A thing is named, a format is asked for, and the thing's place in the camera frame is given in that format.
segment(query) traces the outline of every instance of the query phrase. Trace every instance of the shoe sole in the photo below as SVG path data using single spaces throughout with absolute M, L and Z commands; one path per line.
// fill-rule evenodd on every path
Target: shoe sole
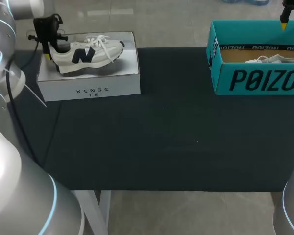
M 84 68 L 99 69 L 109 65 L 110 63 L 118 59 L 120 55 L 123 53 L 123 50 L 124 50 L 124 47 L 122 51 L 118 55 L 112 57 L 111 60 L 107 59 L 107 60 L 96 62 L 96 63 L 78 63 L 75 65 L 57 66 L 57 70 L 59 71 L 60 74 L 66 74 L 66 73 L 75 72 Z

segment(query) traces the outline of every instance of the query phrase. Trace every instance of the gray tile floor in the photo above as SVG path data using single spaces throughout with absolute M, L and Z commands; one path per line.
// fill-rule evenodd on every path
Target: gray tile floor
M 138 47 L 205 46 L 212 19 L 279 19 L 282 0 L 267 6 L 222 0 L 55 0 L 66 33 L 131 30 Z M 17 21 L 17 48 L 34 49 L 26 33 L 32 20 Z
M 221 0 L 55 0 L 66 33 L 131 30 L 138 47 L 205 46 L 212 19 L 279 19 L 267 6 Z M 17 22 L 17 49 L 34 49 Z M 273 235 L 270 193 L 113 192 L 110 235 Z
M 109 235 L 274 235 L 269 193 L 114 191 Z

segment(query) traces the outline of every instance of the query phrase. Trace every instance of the shoe box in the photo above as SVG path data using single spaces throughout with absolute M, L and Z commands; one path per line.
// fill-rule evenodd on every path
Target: shoe box
M 245 63 L 279 54 L 294 59 L 294 21 L 211 22 L 207 59 L 218 95 L 294 95 L 294 63 Z
M 105 35 L 124 42 L 123 53 L 102 68 L 84 68 L 60 74 L 54 62 L 42 55 L 37 83 L 47 101 L 140 94 L 140 70 L 133 32 L 67 34 L 69 42 Z

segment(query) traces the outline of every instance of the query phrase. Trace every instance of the shoelace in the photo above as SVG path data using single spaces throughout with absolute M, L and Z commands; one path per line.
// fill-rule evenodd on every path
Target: shoelace
M 91 38 L 86 38 L 85 42 L 87 46 L 96 46 L 96 47 L 102 47 L 102 49 L 104 50 L 104 52 L 106 53 L 108 59 L 112 61 L 109 52 L 105 46 L 105 42 L 107 42 L 107 38 L 109 38 L 108 36 L 104 36 L 104 35 L 99 35 L 99 36 L 92 36 Z
M 258 61 L 258 60 L 260 60 L 260 58 L 265 58 L 267 60 L 266 62 L 268 62 L 268 57 L 266 57 L 264 55 L 259 56 L 259 58 L 257 60 L 254 60 L 254 61 Z

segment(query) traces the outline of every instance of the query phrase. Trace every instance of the black table mat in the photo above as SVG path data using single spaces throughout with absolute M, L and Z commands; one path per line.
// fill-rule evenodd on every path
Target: black table mat
M 45 109 L 22 92 L 45 170 L 71 190 L 282 190 L 294 168 L 294 96 L 215 95 L 205 50 L 140 48 L 142 95 Z M 37 66 L 25 71 L 33 89 Z

